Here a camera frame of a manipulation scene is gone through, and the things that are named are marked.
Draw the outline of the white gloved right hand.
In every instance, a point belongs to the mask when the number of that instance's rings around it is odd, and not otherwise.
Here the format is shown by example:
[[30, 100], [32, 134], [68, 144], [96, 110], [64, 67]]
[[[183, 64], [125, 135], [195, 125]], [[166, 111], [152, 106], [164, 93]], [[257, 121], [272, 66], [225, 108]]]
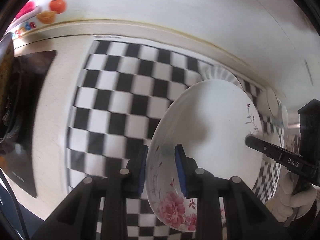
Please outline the white gloved right hand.
[[317, 190], [308, 184], [307, 189], [293, 194], [294, 178], [291, 172], [283, 177], [278, 195], [270, 199], [265, 205], [279, 222], [285, 222], [293, 215], [293, 210], [299, 208], [297, 219], [306, 215], [316, 201]]

